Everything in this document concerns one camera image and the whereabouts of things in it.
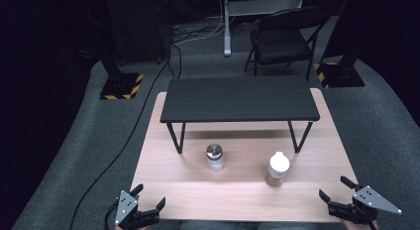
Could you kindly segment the black stand with striped base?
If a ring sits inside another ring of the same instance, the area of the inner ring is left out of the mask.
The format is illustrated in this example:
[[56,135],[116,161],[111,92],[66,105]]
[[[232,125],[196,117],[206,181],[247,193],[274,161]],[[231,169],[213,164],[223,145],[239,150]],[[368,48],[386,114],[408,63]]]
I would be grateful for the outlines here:
[[315,64],[324,88],[363,87],[355,62],[366,41],[363,20],[358,17],[357,0],[345,0],[321,59]]
[[134,98],[144,76],[138,72],[123,73],[113,59],[101,33],[96,35],[96,46],[98,56],[108,73],[107,81],[100,92],[100,98],[107,100]]

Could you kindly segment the black folding chair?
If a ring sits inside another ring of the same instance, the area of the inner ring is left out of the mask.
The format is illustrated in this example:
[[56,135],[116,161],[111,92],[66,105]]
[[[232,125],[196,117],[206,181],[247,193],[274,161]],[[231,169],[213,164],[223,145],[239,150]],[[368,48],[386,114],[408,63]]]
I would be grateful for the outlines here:
[[244,70],[254,65],[254,75],[260,65],[307,60],[305,78],[309,79],[314,52],[321,29],[332,13],[321,6],[310,6],[275,12],[264,18],[250,32],[252,48]]

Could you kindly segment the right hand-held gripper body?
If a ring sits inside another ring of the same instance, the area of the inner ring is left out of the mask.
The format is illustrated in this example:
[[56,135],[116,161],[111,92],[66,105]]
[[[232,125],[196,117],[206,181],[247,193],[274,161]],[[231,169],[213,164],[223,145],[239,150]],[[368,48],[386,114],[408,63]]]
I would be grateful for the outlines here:
[[401,214],[402,210],[384,198],[369,185],[360,185],[352,195],[352,202],[343,204],[330,201],[327,204],[331,216],[352,221],[355,224],[372,224],[379,210]]

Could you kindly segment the person's right hand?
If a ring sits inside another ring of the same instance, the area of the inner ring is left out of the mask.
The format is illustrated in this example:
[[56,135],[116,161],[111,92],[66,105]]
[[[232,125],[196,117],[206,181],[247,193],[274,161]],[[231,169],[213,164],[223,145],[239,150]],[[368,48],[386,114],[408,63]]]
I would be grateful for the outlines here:
[[365,224],[355,224],[352,221],[341,219],[341,222],[344,224],[347,230],[371,230],[368,225]]

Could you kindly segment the white metal desk frame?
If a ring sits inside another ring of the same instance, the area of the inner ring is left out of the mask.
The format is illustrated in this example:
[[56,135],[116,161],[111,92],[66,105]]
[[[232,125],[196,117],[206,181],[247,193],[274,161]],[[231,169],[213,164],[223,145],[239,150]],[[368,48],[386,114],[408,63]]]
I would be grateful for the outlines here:
[[232,54],[230,18],[242,16],[255,16],[272,14],[276,11],[300,8],[303,0],[223,0],[224,30],[224,57]]

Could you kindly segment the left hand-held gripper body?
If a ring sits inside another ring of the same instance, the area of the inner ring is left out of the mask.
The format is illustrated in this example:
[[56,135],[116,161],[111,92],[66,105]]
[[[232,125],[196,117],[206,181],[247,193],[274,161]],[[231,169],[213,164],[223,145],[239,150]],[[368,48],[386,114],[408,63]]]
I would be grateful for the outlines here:
[[121,191],[114,220],[116,226],[136,228],[159,223],[159,213],[152,213],[151,210],[140,211],[138,209],[139,200],[137,196],[133,197],[130,195],[130,192]]

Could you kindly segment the glass shaker with silver lid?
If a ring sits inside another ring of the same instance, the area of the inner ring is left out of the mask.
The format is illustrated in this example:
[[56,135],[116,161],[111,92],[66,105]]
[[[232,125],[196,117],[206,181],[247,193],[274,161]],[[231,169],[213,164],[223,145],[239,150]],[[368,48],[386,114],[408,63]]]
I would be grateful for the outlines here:
[[206,149],[206,157],[209,169],[212,172],[220,172],[224,167],[223,149],[218,144],[210,144]]

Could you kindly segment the black shelf riser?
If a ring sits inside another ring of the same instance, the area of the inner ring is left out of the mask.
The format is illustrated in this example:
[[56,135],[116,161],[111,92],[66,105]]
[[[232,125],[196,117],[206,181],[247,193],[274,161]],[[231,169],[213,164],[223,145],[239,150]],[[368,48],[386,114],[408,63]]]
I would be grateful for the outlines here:
[[184,136],[175,123],[305,121],[308,133],[320,114],[301,75],[173,79],[160,116],[178,153]]

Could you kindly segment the spice jar with white cap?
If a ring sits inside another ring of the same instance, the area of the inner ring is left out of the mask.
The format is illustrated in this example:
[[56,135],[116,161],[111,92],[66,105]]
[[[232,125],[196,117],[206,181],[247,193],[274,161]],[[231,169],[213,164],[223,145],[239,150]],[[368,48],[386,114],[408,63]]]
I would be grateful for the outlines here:
[[269,160],[265,181],[269,186],[279,187],[282,185],[286,173],[289,170],[290,161],[283,152],[276,152]]

